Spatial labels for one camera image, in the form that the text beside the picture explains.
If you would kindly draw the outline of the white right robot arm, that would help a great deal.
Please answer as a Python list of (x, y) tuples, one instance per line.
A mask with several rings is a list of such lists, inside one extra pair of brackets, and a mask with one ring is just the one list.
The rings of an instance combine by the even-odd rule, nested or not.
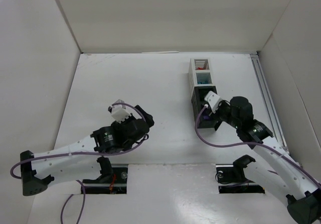
[(225, 148), (248, 146), (274, 170), (262, 169), (256, 159), (244, 155), (233, 162), (241, 178), (267, 189), (282, 204), (296, 223), (314, 223), (320, 219), (320, 182), (307, 173), (278, 143), (272, 131), (256, 120), (249, 100), (242, 96), (223, 100), (215, 93), (206, 97), (208, 109), (215, 120), (215, 129), (227, 123), (235, 129), (239, 143)]

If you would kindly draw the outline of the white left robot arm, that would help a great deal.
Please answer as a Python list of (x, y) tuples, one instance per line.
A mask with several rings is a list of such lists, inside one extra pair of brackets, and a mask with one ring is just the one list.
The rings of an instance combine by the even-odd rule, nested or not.
[(114, 119), (112, 124), (80, 141), (43, 153), (22, 152), (19, 166), (23, 196), (37, 195), (50, 186), (73, 180), (104, 182), (113, 174), (110, 156), (131, 152), (149, 138), (154, 120), (139, 105), (119, 100), (108, 111)]

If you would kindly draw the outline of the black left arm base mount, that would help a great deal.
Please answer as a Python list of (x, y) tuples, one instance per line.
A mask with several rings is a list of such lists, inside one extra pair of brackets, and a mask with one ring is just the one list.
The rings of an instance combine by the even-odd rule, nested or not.
[(86, 194), (127, 194), (128, 165), (112, 165), (108, 158), (99, 157), (100, 175), (83, 179)]

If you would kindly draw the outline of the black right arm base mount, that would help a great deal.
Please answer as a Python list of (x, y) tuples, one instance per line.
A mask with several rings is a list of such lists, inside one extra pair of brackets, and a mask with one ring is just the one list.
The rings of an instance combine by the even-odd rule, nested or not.
[(251, 162), (255, 162), (255, 159), (244, 155), (232, 164), (216, 164), (215, 179), (219, 194), (265, 194), (263, 187), (245, 177), (244, 169)]

